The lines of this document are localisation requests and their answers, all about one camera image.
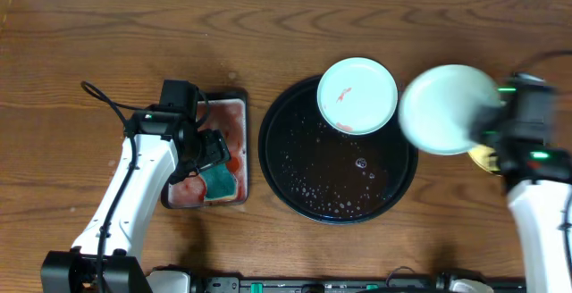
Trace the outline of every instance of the wood grain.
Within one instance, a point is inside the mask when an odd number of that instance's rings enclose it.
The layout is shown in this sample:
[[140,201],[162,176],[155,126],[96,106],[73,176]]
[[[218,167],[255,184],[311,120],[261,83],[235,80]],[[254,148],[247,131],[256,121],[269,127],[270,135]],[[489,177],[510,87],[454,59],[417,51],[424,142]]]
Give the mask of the wood grain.
[[[13,0],[0,39],[0,290],[38,292],[48,250],[66,250],[105,193],[121,151],[117,102],[148,105],[165,78],[249,92],[252,183],[245,205],[156,208],[142,266],[202,274],[381,278],[465,267],[522,276],[501,181],[464,155],[421,154],[388,213],[334,227],[291,211],[257,160],[260,123],[288,86],[349,56],[371,57],[400,90],[464,63],[501,80],[518,61],[572,46],[572,0]],[[572,148],[572,67],[535,69],[559,87],[558,137]]]

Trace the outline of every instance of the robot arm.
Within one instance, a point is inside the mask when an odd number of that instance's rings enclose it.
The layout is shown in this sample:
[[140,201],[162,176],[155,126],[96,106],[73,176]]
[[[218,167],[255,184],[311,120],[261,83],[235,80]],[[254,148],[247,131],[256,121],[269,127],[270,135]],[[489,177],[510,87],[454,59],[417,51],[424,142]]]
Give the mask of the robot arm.
[[[122,254],[135,256],[140,260],[143,240],[157,199],[163,185],[175,170],[179,159],[172,140],[162,140],[161,136],[156,135],[138,134],[135,136],[135,143],[139,154],[138,168],[131,175],[127,188],[115,209],[104,255],[110,256],[114,254],[115,250],[122,250]],[[125,178],[130,157],[131,144],[128,139],[125,139],[119,166],[104,199],[88,227],[73,242],[72,247],[77,247],[82,254],[97,254],[100,228],[103,226],[109,206]]]
[[525,73],[509,83],[504,106],[484,109],[472,138],[495,150],[523,249],[528,291],[572,293],[566,216],[572,164],[567,151],[548,146],[554,92]]
[[[121,114],[117,104],[93,89],[99,95],[86,91]],[[138,261],[162,188],[184,180],[191,172],[199,174],[231,159],[221,131],[198,131],[206,120],[195,120],[199,95],[208,109],[206,96],[196,86],[166,80],[158,105],[136,109],[128,121],[120,115],[127,138],[114,178],[71,251],[48,253],[41,271],[44,292],[80,292],[85,283],[94,280],[100,291],[106,287],[108,292],[143,293],[152,291],[150,284],[164,286],[164,276],[147,282]],[[105,219],[110,221],[107,227]],[[102,234],[106,237],[100,242]],[[189,285],[184,273],[175,275],[180,279],[177,285]],[[176,288],[170,286],[168,291],[179,292]]]
[[572,292],[567,243],[562,225],[570,185],[523,180],[509,192],[509,209],[517,223],[529,292]]

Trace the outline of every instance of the round black tray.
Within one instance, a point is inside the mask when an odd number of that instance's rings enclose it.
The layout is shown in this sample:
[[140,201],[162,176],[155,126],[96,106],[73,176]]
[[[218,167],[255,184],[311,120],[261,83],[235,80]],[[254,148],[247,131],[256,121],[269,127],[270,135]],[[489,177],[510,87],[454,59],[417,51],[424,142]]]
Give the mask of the round black tray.
[[417,150],[401,133],[397,112],[365,136],[328,125],[315,99],[321,77],[289,88],[266,113],[258,138],[262,172],[278,198],[312,220],[364,222],[405,194],[415,175]]

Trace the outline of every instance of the green light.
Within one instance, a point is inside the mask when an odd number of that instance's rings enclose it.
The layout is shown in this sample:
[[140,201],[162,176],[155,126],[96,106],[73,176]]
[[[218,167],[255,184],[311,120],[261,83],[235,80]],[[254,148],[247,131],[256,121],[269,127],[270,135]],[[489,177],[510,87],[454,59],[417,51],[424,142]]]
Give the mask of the green light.
[[533,151],[530,153],[530,155],[532,155],[534,159],[547,159],[548,157],[550,157],[550,155],[548,155],[543,151]]
[[517,88],[511,88],[511,87],[504,87],[504,88],[498,88],[499,92],[515,92],[517,91]]

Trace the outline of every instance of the wire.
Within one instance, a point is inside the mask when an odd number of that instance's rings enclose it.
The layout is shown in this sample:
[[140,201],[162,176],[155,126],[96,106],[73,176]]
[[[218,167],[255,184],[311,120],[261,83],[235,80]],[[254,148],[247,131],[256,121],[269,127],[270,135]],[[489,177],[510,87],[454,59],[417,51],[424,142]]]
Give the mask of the wire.
[[518,72],[529,71],[533,66],[535,66],[540,62],[544,62],[561,56],[572,56],[572,50],[556,50],[556,51],[549,51],[549,52],[535,54],[532,57],[525,59],[519,65],[517,65],[512,73],[514,75],[515,73]]
[[141,108],[138,108],[137,106],[131,106],[131,105],[120,104],[120,103],[111,101],[109,98],[105,99],[105,98],[103,97],[104,95],[101,96],[101,95],[98,94],[98,93],[102,93],[102,92],[101,92],[99,89],[97,89],[93,84],[91,84],[91,83],[89,83],[89,82],[82,81],[82,82],[81,82],[81,88],[83,88],[83,90],[86,91],[86,93],[89,94],[90,96],[96,98],[96,99],[99,100],[99,101],[106,102],[106,103],[108,103],[109,105],[113,104],[113,105],[115,105],[116,107],[120,107],[120,108],[127,109],[127,110],[133,110],[133,111],[135,111],[135,110],[143,110],[143,109],[141,109]]
[[206,106],[206,113],[205,115],[203,115],[198,121],[197,121],[197,129],[202,126],[203,124],[205,124],[206,119],[208,119],[208,116],[211,114],[211,106],[208,104],[208,98],[206,97],[205,92],[199,90],[198,93],[200,94],[200,96],[203,98],[203,101],[205,101],[205,106]]
[[412,273],[415,273],[415,271],[413,271],[413,269],[411,267],[400,266],[400,267],[396,268],[395,270],[391,271],[391,273],[387,276],[387,279],[385,279],[385,287],[387,287],[387,288],[390,287],[391,278],[393,277],[393,275],[395,275],[397,272],[399,272],[401,270],[408,270],[408,271],[411,271]]
[[119,110],[119,107],[123,108],[130,108],[136,109],[132,106],[127,107],[127,105],[116,104],[113,102],[109,97],[105,95],[101,90],[96,88],[93,84],[82,81],[81,87],[84,91],[86,91],[89,95],[93,96],[97,100],[103,101],[107,103],[111,108],[115,111],[119,119],[123,123],[123,127],[126,129],[127,137],[131,143],[131,161],[129,164],[129,169],[127,170],[127,174],[125,178],[123,178],[122,185],[119,187],[117,194],[115,194],[114,201],[109,206],[109,210],[107,211],[107,215],[104,219],[104,224],[99,229],[99,241],[97,242],[97,259],[96,259],[96,272],[97,272],[97,287],[99,288],[100,293],[105,293],[105,284],[104,284],[104,271],[103,271],[103,260],[104,260],[104,250],[105,250],[105,239],[107,239],[107,234],[109,232],[109,226],[111,224],[111,219],[114,216],[115,208],[119,204],[119,200],[123,195],[123,191],[127,188],[127,183],[135,170],[137,165],[137,145],[135,144],[135,137],[133,131],[129,130],[129,123],[123,116],[123,113]]

